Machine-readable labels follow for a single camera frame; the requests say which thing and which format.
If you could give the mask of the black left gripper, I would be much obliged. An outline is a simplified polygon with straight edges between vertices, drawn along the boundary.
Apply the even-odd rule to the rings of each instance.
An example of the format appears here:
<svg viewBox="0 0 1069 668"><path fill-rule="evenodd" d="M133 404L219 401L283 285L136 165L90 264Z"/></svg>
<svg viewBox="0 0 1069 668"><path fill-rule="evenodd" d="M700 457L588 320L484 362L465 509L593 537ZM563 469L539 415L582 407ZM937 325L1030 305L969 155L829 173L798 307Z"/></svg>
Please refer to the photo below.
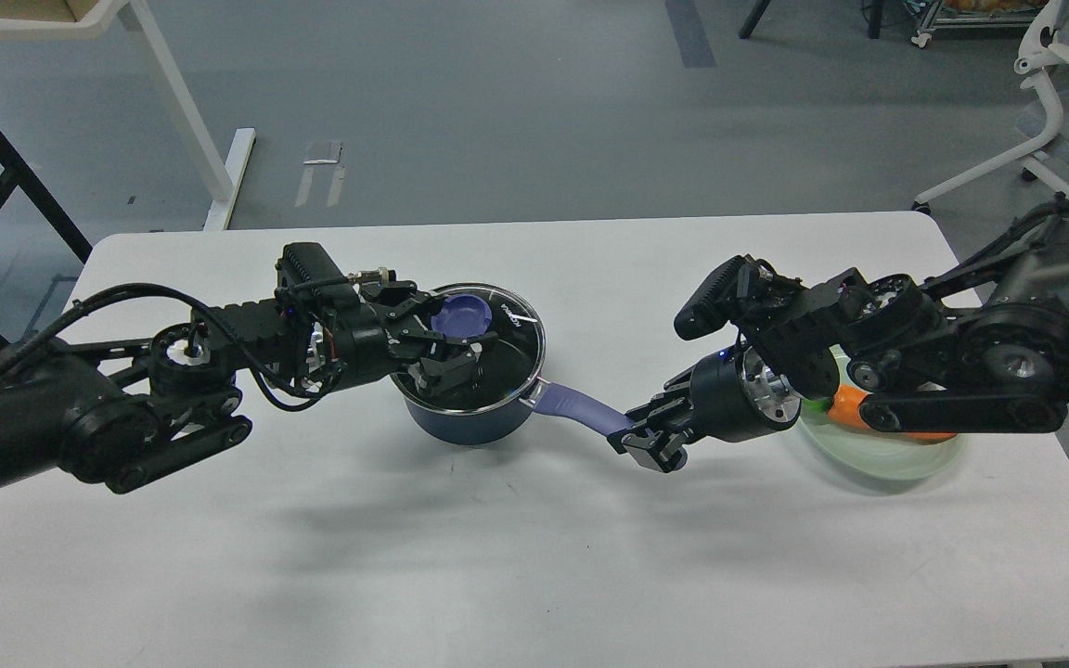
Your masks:
<svg viewBox="0 0 1069 668"><path fill-rule="evenodd" d="M370 278L353 310L308 310L308 385L339 391L399 375L400 390L420 402L468 402L483 384L483 357L495 331L451 337L424 330L451 295L410 280Z"/></svg>

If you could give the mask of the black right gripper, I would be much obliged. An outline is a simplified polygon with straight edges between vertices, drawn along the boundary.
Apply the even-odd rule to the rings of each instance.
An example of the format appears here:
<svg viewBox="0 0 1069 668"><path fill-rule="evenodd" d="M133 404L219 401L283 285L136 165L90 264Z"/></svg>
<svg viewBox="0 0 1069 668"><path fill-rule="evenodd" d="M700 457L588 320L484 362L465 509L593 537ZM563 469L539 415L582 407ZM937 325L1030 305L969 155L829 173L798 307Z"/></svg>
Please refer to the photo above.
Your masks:
<svg viewBox="0 0 1069 668"><path fill-rule="evenodd" d="M664 391L626 413L631 426L607 442L645 469L676 472L687 465L686 445L704 437L743 442L792 428L802 398L752 345L704 355L664 385Z"/></svg>

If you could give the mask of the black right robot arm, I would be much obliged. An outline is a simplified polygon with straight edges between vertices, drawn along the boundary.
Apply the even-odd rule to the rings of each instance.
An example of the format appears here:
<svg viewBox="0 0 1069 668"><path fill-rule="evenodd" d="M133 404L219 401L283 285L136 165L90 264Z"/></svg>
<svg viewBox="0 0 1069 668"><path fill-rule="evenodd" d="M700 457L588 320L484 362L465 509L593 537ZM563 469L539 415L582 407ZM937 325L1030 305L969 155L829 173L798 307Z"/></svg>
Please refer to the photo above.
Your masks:
<svg viewBox="0 0 1069 668"><path fill-rule="evenodd" d="M721 263L680 309L679 338L731 325L709 354L626 414L615 452L675 472L703 437L743 442L792 428L803 399L865 391L858 415L882 434L1048 434L1069 405L1069 199L1014 220L955 269L869 282L848 269L814 288L765 261Z"/></svg>

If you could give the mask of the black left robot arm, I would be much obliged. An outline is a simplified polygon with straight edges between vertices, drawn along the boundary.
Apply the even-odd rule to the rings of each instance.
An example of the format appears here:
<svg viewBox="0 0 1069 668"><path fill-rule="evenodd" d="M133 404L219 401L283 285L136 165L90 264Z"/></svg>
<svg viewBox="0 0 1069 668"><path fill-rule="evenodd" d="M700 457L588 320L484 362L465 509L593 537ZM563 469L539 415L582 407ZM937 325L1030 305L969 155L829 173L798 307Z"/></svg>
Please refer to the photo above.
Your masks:
<svg viewBox="0 0 1069 668"><path fill-rule="evenodd" d="M191 316L148 339L62 339L73 323L146 297L187 304ZM272 299L228 307L149 283L102 290L0 351L0 490L60 469L124 495L216 456L253 429L238 413L242 371L285 413L391 375L410 375L424 397L474 386L499 333L450 333L445 305L391 280L281 282Z"/></svg>

